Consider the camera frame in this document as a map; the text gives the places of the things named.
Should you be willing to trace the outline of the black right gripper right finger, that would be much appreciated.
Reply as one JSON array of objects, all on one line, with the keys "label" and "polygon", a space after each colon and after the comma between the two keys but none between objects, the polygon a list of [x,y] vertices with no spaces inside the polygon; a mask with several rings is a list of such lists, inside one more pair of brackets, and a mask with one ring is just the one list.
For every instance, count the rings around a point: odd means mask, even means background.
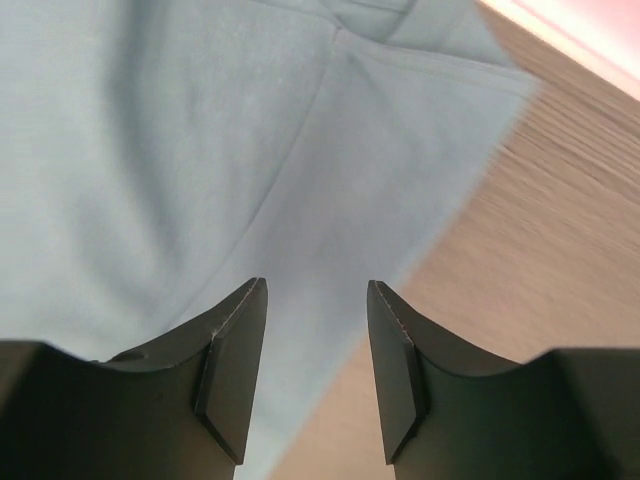
[{"label": "black right gripper right finger", "polygon": [[559,348],[519,364],[372,281],[385,460],[399,479],[635,479],[639,353]]}]

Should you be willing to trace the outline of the blue t shirt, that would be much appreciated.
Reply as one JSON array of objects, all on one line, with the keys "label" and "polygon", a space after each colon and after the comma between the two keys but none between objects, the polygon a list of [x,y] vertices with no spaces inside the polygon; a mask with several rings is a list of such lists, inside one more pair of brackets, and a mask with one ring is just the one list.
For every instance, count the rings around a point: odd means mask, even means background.
[{"label": "blue t shirt", "polygon": [[1,334],[104,358],[265,278],[265,479],[533,87],[471,1],[5,1]]}]

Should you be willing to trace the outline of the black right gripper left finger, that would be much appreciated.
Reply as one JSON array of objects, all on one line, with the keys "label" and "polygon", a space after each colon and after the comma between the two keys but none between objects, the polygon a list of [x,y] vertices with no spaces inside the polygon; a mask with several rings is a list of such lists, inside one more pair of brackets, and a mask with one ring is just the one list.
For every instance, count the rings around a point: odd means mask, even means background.
[{"label": "black right gripper left finger", "polygon": [[230,479],[242,464],[268,305],[253,278],[106,362],[1,344],[5,479]]}]

